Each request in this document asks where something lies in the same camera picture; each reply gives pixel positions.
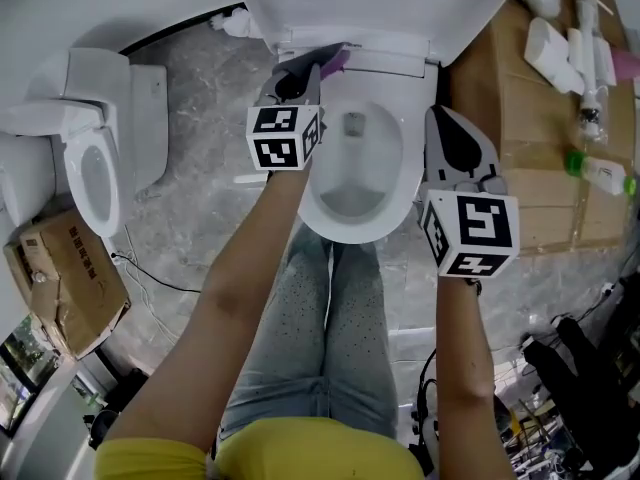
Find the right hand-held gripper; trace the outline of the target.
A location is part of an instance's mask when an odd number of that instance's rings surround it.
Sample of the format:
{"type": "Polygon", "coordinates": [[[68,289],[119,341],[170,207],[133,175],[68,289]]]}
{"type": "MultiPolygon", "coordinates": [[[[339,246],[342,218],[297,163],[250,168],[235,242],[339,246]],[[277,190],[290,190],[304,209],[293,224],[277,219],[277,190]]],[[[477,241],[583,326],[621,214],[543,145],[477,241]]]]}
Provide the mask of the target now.
{"type": "Polygon", "coordinates": [[[492,141],[441,105],[425,116],[419,224],[441,277],[493,278],[520,252],[519,205],[492,141]]]}

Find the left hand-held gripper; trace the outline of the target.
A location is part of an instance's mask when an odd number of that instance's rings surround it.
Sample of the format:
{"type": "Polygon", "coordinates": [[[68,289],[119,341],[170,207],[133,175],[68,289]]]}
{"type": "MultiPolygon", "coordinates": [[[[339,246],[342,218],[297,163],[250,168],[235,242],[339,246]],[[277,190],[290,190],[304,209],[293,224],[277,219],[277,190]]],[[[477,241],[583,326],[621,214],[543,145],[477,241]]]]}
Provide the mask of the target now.
{"type": "Polygon", "coordinates": [[[246,140],[256,170],[306,167],[323,134],[321,74],[342,70],[349,57],[345,43],[334,43],[277,65],[247,111],[246,140]]]}

